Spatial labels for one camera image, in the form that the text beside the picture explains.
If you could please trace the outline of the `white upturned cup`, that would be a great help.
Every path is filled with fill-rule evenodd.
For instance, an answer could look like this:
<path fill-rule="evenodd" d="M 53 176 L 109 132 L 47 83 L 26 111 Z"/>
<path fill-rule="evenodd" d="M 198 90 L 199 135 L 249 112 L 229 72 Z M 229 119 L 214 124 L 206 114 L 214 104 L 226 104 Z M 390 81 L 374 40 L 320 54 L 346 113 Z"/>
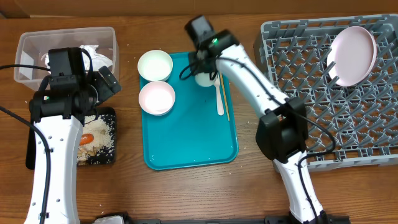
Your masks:
<path fill-rule="evenodd" d="M 215 78 L 213 80 L 210 79 L 209 73 L 198 73 L 195 75 L 195 81 L 199 86 L 209 87 L 214 85 Z"/>

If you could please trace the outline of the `light green bowl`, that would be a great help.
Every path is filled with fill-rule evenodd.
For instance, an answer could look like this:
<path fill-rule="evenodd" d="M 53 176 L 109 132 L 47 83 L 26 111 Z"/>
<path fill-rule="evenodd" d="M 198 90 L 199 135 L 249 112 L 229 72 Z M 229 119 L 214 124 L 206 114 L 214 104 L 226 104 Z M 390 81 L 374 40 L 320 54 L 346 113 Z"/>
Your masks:
<path fill-rule="evenodd" d="M 173 69 L 171 56 L 162 50 L 150 50 L 144 53 L 137 63 L 140 76 L 148 82 L 169 79 Z"/>

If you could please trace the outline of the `orange carrot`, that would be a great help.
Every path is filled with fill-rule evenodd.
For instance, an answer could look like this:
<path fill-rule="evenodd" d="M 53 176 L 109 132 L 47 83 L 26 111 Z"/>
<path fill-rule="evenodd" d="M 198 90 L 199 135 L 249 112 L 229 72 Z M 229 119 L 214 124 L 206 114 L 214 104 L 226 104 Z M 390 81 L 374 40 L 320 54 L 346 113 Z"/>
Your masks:
<path fill-rule="evenodd" d="M 83 134 L 80 138 L 80 145 L 83 146 L 85 144 L 89 144 L 94 141 L 94 136 L 90 133 Z"/>

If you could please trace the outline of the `pink round plate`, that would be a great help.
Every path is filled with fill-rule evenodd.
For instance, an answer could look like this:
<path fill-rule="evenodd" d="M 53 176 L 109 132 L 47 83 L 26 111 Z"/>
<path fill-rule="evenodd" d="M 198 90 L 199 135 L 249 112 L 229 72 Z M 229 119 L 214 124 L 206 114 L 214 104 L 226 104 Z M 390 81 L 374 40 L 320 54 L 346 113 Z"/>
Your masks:
<path fill-rule="evenodd" d="M 341 31 L 330 46 L 327 64 L 333 64 L 330 78 L 339 86 L 353 86 L 364 80 L 376 62 L 377 44 L 365 28 L 352 26 Z"/>

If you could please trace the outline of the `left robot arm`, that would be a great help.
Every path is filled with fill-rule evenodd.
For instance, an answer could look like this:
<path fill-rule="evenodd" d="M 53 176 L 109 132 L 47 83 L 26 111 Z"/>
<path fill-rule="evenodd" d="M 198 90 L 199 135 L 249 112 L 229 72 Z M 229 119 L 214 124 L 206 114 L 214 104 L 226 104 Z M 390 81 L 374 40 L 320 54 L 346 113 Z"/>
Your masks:
<path fill-rule="evenodd" d="M 26 223 L 79 223 L 77 154 L 85 116 L 121 91 L 108 67 L 85 68 L 79 47 L 49 50 L 50 75 L 29 103 L 35 168 Z"/>

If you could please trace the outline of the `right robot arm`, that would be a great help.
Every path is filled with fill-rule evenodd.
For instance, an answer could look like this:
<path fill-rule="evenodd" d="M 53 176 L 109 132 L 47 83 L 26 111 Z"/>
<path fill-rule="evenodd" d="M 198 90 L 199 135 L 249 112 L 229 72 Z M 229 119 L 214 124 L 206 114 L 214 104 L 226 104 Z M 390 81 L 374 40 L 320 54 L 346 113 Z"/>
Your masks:
<path fill-rule="evenodd" d="M 228 30 L 216 32 L 204 16 L 185 25 L 197 50 L 188 68 L 212 68 L 238 88 L 259 118 L 256 142 L 276 165 L 288 197 L 292 223 L 328 223 L 307 167 L 308 119 L 299 97 L 290 98 L 271 84 Z"/>

